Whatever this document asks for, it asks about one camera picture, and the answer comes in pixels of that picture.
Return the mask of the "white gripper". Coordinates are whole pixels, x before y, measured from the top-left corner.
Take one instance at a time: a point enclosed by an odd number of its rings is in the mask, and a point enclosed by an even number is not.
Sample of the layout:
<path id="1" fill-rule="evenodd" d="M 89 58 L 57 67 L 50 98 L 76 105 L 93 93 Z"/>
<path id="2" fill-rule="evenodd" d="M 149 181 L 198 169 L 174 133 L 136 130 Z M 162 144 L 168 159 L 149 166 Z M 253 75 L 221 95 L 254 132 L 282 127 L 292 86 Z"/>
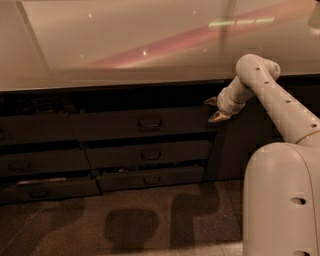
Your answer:
<path id="1" fill-rule="evenodd" d="M 206 106 L 218 107 L 209 119 L 209 123 L 218 123 L 229 120 L 232 115 L 238 114 L 246 105 L 246 102 L 254 97 L 254 92 L 245 86 L 236 76 L 232 82 L 218 94 L 204 101 Z"/>

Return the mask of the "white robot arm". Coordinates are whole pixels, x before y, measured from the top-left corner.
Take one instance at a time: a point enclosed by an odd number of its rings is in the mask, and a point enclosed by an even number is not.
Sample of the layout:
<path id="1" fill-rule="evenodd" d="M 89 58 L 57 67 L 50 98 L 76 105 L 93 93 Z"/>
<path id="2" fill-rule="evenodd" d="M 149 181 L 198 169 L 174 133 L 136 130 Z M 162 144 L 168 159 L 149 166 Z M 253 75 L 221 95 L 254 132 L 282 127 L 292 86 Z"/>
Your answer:
<path id="1" fill-rule="evenodd" d="M 320 120 L 278 83 L 280 66 L 242 56 L 236 77 L 205 103 L 216 123 L 257 97 L 283 141 L 250 158 L 243 187 L 243 256 L 320 256 Z"/>

